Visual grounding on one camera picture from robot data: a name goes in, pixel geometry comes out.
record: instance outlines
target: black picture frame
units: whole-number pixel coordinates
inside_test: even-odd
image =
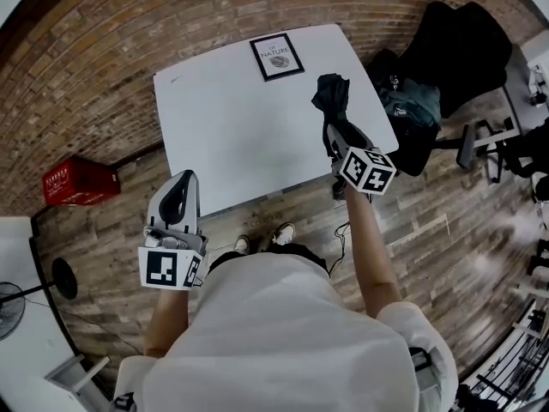
[[[275,38],[280,38],[280,37],[284,38],[284,40],[287,42],[288,47],[290,48],[290,52],[292,53],[293,58],[295,59],[295,62],[298,65],[298,68],[269,76],[269,75],[267,75],[267,72],[265,71],[265,68],[263,67],[262,60],[259,58],[259,53],[257,52],[256,43],[262,43],[263,41],[268,41],[270,39],[275,39]],[[263,75],[263,79],[265,80],[265,82],[273,81],[274,79],[279,79],[279,78],[283,78],[285,76],[296,75],[298,73],[305,72],[303,64],[301,63],[301,60],[299,59],[299,56],[298,56],[297,52],[293,48],[292,41],[290,41],[290,38],[288,37],[287,33],[277,33],[276,35],[269,35],[268,37],[261,37],[261,38],[258,38],[258,39],[253,39],[252,41],[250,41],[250,46],[251,46],[251,50],[254,52],[254,56],[256,57],[257,65],[259,66],[259,70],[261,71],[261,74]]]

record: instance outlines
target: framed picture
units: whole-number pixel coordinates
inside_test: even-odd
[[[287,33],[250,41],[265,81],[305,72]]]

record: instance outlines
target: brick wall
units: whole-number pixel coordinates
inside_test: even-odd
[[[158,70],[251,36],[328,22],[341,24],[363,59],[385,46],[401,52],[430,1],[58,0],[38,17],[19,14],[24,22],[15,24],[28,28],[4,32],[11,45],[0,59],[0,215],[40,210],[41,175],[69,155],[110,164],[158,142]],[[442,1],[484,5],[518,43],[544,27],[528,0]]]

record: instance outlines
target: white table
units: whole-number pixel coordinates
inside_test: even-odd
[[[348,119],[384,153],[395,134],[353,48],[337,25],[287,31],[305,72],[265,82],[249,40],[162,70],[154,89],[173,174],[195,171],[202,215],[330,173],[317,78],[351,81]]]

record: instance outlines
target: white t-shirt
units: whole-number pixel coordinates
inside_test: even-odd
[[[455,362],[413,304],[386,306],[377,319],[351,312],[325,270],[274,253],[220,265],[201,290],[194,322],[166,357],[122,362],[119,409],[415,412],[411,347],[430,353],[440,410],[454,401]]]

